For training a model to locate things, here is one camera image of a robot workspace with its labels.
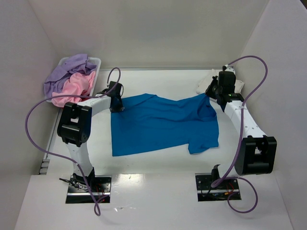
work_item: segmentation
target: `pink towel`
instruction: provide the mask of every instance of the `pink towel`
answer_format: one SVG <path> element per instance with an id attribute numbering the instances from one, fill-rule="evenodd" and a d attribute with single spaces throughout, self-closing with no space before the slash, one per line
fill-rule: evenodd
<path id="1" fill-rule="evenodd" d="M 62 92 L 53 92 L 52 96 L 67 94 L 89 95 L 93 87 L 95 75 L 96 71 L 91 72 L 89 76 L 84 76 L 80 73 L 74 73 L 69 79 L 65 81 Z M 82 99 L 80 97 L 59 97 L 51 99 L 55 106 L 61 108 L 63 108 L 67 102 L 78 103 L 81 100 Z"/>

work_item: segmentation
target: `white basket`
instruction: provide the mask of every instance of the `white basket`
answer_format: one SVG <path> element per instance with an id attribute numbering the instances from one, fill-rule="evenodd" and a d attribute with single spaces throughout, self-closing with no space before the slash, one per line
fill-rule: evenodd
<path id="1" fill-rule="evenodd" d="M 58 66 L 61 66 L 62 64 L 64 64 L 64 62 L 65 62 L 68 58 L 69 58 L 69 57 L 63 57 L 63 58 L 59 61 Z M 98 77 L 98 73 L 99 73 L 99 69 L 100 69 L 100 65 L 101 65 L 101 60 L 100 60 L 99 58 L 97 58 L 97 57 L 88 57 L 88 60 L 87 60 L 87 61 L 90 62 L 90 63 L 93 63 L 93 64 L 95 64 L 95 65 L 97 66 L 96 69 L 95 69 L 96 75 L 95 75 L 95 79 L 94 79 L 94 81 L 93 81 L 93 87 L 92 87 L 92 90 L 91 90 L 91 93 L 90 93 L 90 96 L 92 96 L 92 95 L 93 95 L 93 92 L 94 92 L 95 85 L 96 85 L 96 81 L 97 81 L 97 77 Z"/>

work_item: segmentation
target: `purple towel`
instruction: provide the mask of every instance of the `purple towel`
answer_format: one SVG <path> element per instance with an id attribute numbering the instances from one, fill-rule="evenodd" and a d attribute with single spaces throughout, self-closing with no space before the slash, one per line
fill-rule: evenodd
<path id="1" fill-rule="evenodd" d="M 96 65 L 88 62 L 87 54 L 77 54 L 68 58 L 63 65 L 57 66 L 44 83 L 44 94 L 52 97 L 53 92 L 62 92 L 64 82 L 74 73 L 89 75 Z"/>

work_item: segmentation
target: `gray wall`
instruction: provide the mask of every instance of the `gray wall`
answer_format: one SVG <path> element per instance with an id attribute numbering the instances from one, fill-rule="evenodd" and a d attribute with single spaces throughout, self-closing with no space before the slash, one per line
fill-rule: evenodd
<path id="1" fill-rule="evenodd" d="M 29 0 L 61 56 L 212 67 L 240 56 L 268 0 Z"/>
<path id="2" fill-rule="evenodd" d="M 0 7 L 0 229 L 14 229 L 30 175 L 37 174 L 43 154 L 31 146 L 24 119 L 43 98 L 42 83 L 58 56 L 26 0 L 1 1 Z M 46 146 L 55 110 L 39 107 L 31 134 Z"/>
<path id="3" fill-rule="evenodd" d="M 307 10 L 299 0 L 271 0 L 242 54 L 258 55 L 269 67 L 248 107 L 260 127 L 277 139 L 275 175 L 296 230 L 307 226 L 306 25 Z M 236 70 L 246 82 L 245 96 L 264 74 L 257 60 L 242 60 Z"/>

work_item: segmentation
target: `white cloth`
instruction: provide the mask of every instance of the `white cloth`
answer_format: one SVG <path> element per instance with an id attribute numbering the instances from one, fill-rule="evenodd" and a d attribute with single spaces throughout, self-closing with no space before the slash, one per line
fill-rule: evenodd
<path id="1" fill-rule="evenodd" d="M 205 93 L 210 83 L 212 82 L 212 77 L 214 76 L 219 76 L 219 71 L 212 69 L 210 73 L 198 83 L 198 88 L 196 90 L 196 93 L 197 94 Z M 244 82 L 242 82 L 241 80 L 236 80 L 235 93 L 241 93 L 243 86 L 244 86 Z"/>

